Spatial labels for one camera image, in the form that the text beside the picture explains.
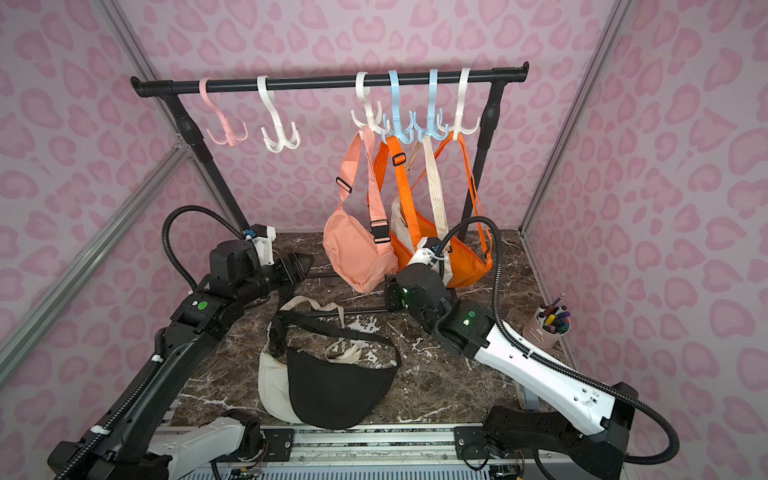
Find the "cream white sling bag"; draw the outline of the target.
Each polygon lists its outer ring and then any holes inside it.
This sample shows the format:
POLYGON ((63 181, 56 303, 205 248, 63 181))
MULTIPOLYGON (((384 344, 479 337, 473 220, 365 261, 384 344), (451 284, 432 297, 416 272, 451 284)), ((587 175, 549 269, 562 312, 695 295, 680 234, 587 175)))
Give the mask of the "cream white sling bag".
MULTIPOLYGON (((314 312, 337 314, 341 327, 345 327, 344 308, 333 302, 321 305, 312 298, 297 295, 281 306, 278 311, 291 311, 302 303, 308 303, 314 312)), ((291 404, 287 365, 278 361, 275 355, 269 352, 268 344, 260 352, 258 392, 262 406, 270 415, 291 424, 302 423, 291 404)))

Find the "black sling bag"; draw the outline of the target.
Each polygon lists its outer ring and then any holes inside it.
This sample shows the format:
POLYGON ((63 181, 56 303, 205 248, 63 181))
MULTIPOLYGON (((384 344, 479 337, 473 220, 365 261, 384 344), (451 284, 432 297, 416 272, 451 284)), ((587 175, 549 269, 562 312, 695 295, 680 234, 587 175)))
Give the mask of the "black sling bag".
POLYGON ((395 364, 386 368, 332 363, 289 346, 287 337, 291 326, 326 337, 388 347, 394 343, 373 333, 336 327, 293 311, 279 311, 271 320, 269 347, 274 353, 286 355, 288 396, 299 420, 328 430, 358 425, 389 391, 401 366, 400 352, 394 351, 395 364))

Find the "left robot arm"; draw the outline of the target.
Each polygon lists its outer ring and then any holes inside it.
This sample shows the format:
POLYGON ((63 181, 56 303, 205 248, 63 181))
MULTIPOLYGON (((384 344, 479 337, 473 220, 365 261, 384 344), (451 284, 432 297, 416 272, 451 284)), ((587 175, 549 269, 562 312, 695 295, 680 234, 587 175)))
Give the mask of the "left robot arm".
POLYGON ((79 441, 62 441, 49 455, 57 478, 170 478, 170 456, 149 451, 165 412, 247 305, 273 292, 288 300, 312 264, 309 254, 289 253, 264 265, 251 242, 220 243, 208 274, 156 333, 152 355, 124 393, 79 441))

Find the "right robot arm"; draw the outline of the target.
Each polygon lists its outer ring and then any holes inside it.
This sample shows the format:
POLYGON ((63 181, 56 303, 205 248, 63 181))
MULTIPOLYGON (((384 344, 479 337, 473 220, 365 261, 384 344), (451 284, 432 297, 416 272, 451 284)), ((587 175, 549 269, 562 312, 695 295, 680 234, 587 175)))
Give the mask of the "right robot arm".
POLYGON ((461 300, 437 272, 412 264, 386 280, 391 311, 403 310, 449 353, 474 359, 510 377, 551 406, 549 412, 494 407, 483 429, 494 453, 516 449, 566 454, 599 479, 620 477, 634 410, 583 380, 561 362, 535 360, 538 348, 516 348, 497 325, 493 311, 461 300))

